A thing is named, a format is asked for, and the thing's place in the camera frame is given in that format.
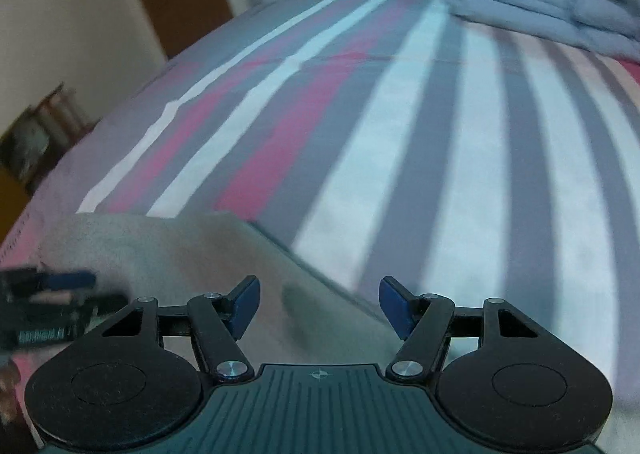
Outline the grey pants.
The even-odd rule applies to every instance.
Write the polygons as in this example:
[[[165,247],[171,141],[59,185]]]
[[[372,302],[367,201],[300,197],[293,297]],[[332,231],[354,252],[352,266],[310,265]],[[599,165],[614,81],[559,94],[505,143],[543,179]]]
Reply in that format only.
[[[59,221],[32,254],[55,271],[90,270],[101,291],[183,305],[259,278],[259,309],[240,341],[262,363],[385,366],[400,341],[379,310],[298,265],[230,213],[175,219],[75,214]]]

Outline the striped pink grey bedsheet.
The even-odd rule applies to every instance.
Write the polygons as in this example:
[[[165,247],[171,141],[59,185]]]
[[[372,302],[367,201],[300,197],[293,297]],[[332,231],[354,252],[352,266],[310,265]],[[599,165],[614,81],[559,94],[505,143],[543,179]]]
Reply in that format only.
[[[75,213],[257,225],[363,300],[393,275],[502,297],[611,380],[639,448],[639,67],[442,0],[256,8],[171,59],[60,161],[1,248]]]

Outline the cluttered wooden shelf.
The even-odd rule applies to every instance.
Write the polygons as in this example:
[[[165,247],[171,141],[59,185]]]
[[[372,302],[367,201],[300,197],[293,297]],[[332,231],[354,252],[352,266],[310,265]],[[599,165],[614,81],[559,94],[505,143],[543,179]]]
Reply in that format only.
[[[64,82],[28,106],[1,135],[1,164],[32,195],[58,162],[96,127]]]

